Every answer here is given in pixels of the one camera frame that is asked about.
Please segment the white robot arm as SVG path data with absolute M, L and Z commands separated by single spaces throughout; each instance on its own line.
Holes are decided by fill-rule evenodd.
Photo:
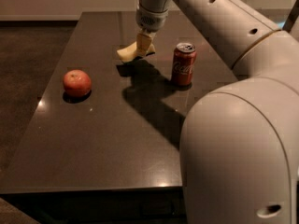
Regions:
M 180 166 L 188 224 L 297 224 L 298 42 L 240 0 L 138 0 L 137 23 L 174 2 L 238 81 L 188 112 Z

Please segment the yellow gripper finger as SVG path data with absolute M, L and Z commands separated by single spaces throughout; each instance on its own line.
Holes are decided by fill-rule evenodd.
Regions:
M 142 29 L 136 36 L 136 54 L 139 57 L 145 57 L 150 53 L 153 37 L 150 32 Z

